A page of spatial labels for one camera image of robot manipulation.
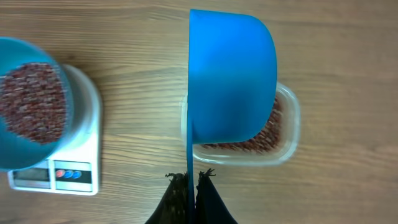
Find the blue plastic measuring scoop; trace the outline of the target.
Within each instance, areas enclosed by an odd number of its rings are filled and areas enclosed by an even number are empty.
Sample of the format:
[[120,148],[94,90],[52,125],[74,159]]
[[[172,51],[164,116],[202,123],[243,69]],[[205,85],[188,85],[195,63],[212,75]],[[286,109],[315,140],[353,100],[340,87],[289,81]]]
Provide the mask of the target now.
[[241,142],[271,113],[277,83],[272,36],[256,17],[192,9],[189,23],[186,155],[193,216],[193,145]]

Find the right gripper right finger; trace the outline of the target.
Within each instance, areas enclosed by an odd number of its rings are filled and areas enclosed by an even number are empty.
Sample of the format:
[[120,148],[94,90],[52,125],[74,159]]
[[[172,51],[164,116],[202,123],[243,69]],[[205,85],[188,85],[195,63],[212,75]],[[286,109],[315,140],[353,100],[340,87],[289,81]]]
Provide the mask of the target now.
[[210,177],[214,169],[199,173],[195,224],[238,224],[230,214]]

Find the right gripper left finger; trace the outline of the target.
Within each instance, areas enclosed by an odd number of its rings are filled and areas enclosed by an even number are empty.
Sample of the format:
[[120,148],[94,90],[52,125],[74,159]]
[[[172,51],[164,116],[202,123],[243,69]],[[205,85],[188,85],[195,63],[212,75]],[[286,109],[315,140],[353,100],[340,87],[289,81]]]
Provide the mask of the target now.
[[188,175],[168,173],[170,183],[146,224],[188,223]]

